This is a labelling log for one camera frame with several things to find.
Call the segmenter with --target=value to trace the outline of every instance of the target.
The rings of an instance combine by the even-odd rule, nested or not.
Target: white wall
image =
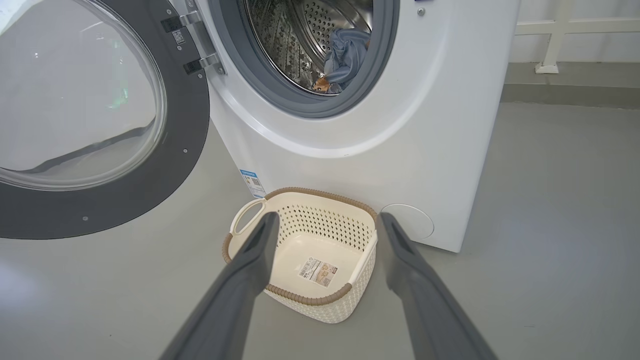
[[[522,0],[518,21],[553,20],[559,0]],[[640,0],[575,0],[573,19],[640,17]],[[539,62],[549,35],[515,36],[510,62]],[[640,62],[640,33],[567,34],[558,61]]]

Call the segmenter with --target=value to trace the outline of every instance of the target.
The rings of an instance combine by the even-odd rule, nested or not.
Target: stainless steel drum
[[[273,66],[308,91],[324,76],[333,30],[371,32],[372,0],[246,0],[245,5]]]

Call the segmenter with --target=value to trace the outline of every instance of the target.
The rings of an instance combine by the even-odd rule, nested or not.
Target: white railing
[[[640,32],[640,18],[612,17],[571,19],[575,0],[559,0],[554,20],[518,22],[516,35],[547,35],[545,59],[536,65],[538,74],[557,74],[557,58],[565,34]]]

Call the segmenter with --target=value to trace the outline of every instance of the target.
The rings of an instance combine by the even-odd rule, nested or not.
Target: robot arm
[[[496,357],[397,220],[378,215],[387,286],[402,299],[416,359]],[[253,302],[271,277],[278,215],[265,214],[162,355],[169,359],[240,360]]]

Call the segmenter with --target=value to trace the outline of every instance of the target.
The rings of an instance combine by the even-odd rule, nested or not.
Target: plastic basket
[[[240,218],[258,204],[258,213],[237,231]],[[267,211],[280,215],[280,232],[264,291],[321,322],[344,321],[358,305],[376,262],[376,212],[331,193],[303,188],[274,191],[236,214],[222,246],[227,263]]]

